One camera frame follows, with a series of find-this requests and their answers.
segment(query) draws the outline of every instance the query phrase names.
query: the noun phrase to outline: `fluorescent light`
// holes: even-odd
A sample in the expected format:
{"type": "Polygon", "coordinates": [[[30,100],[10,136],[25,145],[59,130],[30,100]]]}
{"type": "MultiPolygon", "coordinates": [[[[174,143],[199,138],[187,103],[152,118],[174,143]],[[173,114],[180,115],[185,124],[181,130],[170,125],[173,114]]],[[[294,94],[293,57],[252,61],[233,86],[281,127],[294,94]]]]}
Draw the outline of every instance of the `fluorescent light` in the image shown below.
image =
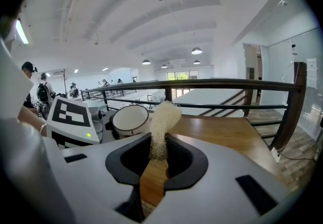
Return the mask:
{"type": "Polygon", "coordinates": [[[16,21],[16,30],[21,38],[21,41],[24,43],[24,44],[28,44],[28,39],[26,38],[26,35],[25,35],[25,32],[24,30],[22,29],[22,26],[21,26],[21,22],[20,20],[17,20],[16,21]]]}
{"type": "Polygon", "coordinates": [[[192,54],[200,54],[200,53],[203,53],[203,51],[199,47],[196,47],[192,50],[192,54]]]}
{"type": "Polygon", "coordinates": [[[150,61],[149,60],[143,60],[142,64],[143,65],[150,65],[150,61]]]}

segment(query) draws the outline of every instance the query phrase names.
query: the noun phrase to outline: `wooden tabletop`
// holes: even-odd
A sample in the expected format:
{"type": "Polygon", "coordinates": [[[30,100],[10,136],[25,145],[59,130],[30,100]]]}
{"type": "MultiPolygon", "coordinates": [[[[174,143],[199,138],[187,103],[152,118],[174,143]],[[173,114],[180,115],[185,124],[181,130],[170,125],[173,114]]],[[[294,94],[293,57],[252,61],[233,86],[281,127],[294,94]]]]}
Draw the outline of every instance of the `wooden tabletop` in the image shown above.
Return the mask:
{"type": "MultiPolygon", "coordinates": [[[[246,118],[183,115],[170,130],[174,137],[189,136],[234,149],[283,181],[283,176],[265,142],[246,118]]],[[[166,161],[151,160],[140,178],[141,199],[157,206],[164,196],[168,179],[166,161]]]]}

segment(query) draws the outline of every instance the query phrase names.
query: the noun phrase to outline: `black shirt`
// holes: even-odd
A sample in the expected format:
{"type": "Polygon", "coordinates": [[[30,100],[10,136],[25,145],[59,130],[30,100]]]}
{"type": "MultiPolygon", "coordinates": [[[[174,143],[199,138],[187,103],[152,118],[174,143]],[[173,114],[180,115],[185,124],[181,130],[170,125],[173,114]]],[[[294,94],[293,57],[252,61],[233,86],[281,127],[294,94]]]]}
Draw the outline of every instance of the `black shirt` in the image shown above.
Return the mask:
{"type": "Polygon", "coordinates": [[[34,108],[34,105],[31,103],[31,96],[30,93],[28,94],[25,102],[24,102],[24,106],[27,108],[34,108]]]}

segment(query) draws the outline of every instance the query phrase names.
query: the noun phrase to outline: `black cable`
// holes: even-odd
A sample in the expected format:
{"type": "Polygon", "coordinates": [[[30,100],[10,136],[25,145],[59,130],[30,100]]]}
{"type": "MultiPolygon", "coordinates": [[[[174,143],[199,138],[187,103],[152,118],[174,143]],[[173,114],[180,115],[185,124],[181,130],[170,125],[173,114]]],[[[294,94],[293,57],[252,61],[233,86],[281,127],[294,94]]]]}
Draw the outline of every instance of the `black cable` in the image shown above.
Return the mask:
{"type": "Polygon", "coordinates": [[[279,154],[281,156],[283,156],[283,157],[285,157],[287,159],[291,159],[291,160],[304,160],[304,159],[307,159],[307,160],[313,160],[315,162],[314,158],[306,158],[306,157],[303,157],[303,158],[290,158],[290,157],[286,157],[286,156],[282,155],[281,153],[279,153],[279,154]]]}

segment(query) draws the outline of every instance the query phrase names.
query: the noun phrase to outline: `beige fibrous sponge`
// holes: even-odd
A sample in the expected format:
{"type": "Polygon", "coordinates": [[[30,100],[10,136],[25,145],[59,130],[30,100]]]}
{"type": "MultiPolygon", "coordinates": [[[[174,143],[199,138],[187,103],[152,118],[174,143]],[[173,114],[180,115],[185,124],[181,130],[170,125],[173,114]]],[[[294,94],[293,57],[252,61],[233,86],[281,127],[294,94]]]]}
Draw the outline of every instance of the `beige fibrous sponge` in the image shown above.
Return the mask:
{"type": "Polygon", "coordinates": [[[168,101],[161,103],[156,108],[150,122],[150,159],[167,159],[166,132],[175,126],[181,116],[181,108],[168,101]]]}

